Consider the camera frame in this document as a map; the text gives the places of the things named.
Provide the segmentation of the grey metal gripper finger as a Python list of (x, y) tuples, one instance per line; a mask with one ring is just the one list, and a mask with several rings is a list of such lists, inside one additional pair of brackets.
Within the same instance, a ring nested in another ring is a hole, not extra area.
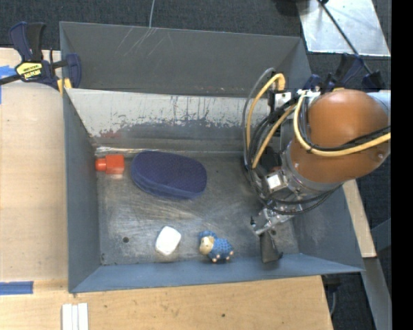
[(283, 257), (283, 252), (281, 252), (278, 247), (277, 244), (275, 242), (275, 231), (272, 231), (270, 233), (270, 237), (271, 237), (271, 244), (272, 244), (272, 248), (273, 248), (273, 252), (275, 254), (275, 258), (277, 260), (280, 260)]
[(266, 232), (260, 235), (260, 253), (263, 263), (271, 262), (271, 237)]

